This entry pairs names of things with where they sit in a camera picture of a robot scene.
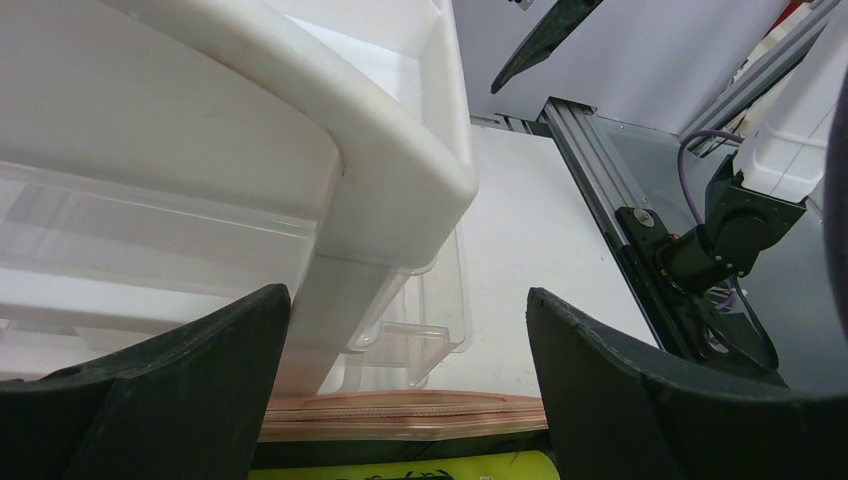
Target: clear plastic container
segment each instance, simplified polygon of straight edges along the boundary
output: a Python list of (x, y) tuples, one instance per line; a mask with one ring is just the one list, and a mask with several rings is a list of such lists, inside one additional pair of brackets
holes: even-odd
[(0, 70), (7, 377), (285, 283), (314, 394), (476, 192), (449, 0), (15, 0)]
[(268, 283), (296, 294), (314, 233), (301, 219), (0, 163), (0, 375), (38, 378)]
[(439, 362), (468, 348), (471, 318), (462, 248), (457, 228), (430, 269), (409, 278), (394, 296), (375, 341), (342, 355), (336, 365), (341, 384), (336, 387), (330, 378), (323, 392), (423, 388)]

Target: white plastic container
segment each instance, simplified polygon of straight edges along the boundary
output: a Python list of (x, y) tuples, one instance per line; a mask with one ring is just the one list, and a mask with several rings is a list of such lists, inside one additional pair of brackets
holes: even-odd
[(848, 2), (792, 73), (760, 126), (734, 160), (745, 188), (790, 202), (807, 197), (824, 176), (828, 135), (848, 65)]
[(17, 0), (0, 71), (0, 371), (282, 282), (315, 393), (476, 192), (448, 0)]

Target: white panel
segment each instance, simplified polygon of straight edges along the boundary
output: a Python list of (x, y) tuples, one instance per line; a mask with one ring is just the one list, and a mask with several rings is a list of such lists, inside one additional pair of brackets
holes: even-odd
[(455, 2), (470, 110), (535, 119), (559, 97), (679, 133), (727, 85), (785, 0), (605, 0), (551, 58), (489, 88), (554, 0)]

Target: purple cable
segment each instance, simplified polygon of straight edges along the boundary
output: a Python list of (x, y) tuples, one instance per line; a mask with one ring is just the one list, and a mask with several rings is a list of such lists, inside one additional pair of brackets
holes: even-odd
[(733, 306), (733, 301), (736, 300), (736, 290), (731, 290), (730, 295), (716, 305), (716, 310), (722, 311)]
[[(680, 179), (680, 188), (683, 190), (683, 197), (686, 198), (686, 205), (689, 206), (689, 211), (692, 212), (692, 216), (695, 217), (695, 222), (697, 222), (698, 225), (704, 224), (704, 218), (701, 217), (701, 212), (698, 211), (698, 207), (695, 206), (695, 200), (692, 198), (692, 192), (689, 191), (689, 184), (686, 182), (686, 172), (683, 171), (683, 157), (686, 156), (686, 147), (692, 142), (692, 140), (701, 137), (725, 138), (736, 143), (742, 143), (745, 140), (741, 135), (725, 132), (724, 130), (701, 130), (689, 135), (680, 142), (680, 148), (677, 150), (677, 177)], [(734, 282), (734, 280), (735, 277), (730, 278), (730, 283), (735, 286), (738, 282)], [(716, 305), (716, 309), (722, 311), (730, 307), (733, 305), (735, 298), (736, 289), (734, 288), (727, 298)]]
[(726, 138), (727, 140), (736, 143), (742, 143), (742, 141), (745, 140), (739, 135), (725, 132), (724, 130), (701, 130), (689, 135), (680, 142), (680, 148), (677, 150), (677, 176), (680, 178), (680, 188), (683, 189), (683, 196), (686, 198), (686, 204), (689, 205), (689, 211), (692, 212), (692, 216), (695, 217), (695, 222), (697, 222), (698, 225), (704, 224), (704, 218), (701, 217), (701, 212), (699, 212), (698, 207), (695, 206), (695, 200), (692, 199), (692, 193), (689, 191), (689, 184), (686, 183), (686, 173), (683, 171), (683, 157), (686, 154), (686, 146), (688, 146), (692, 140), (701, 137)]

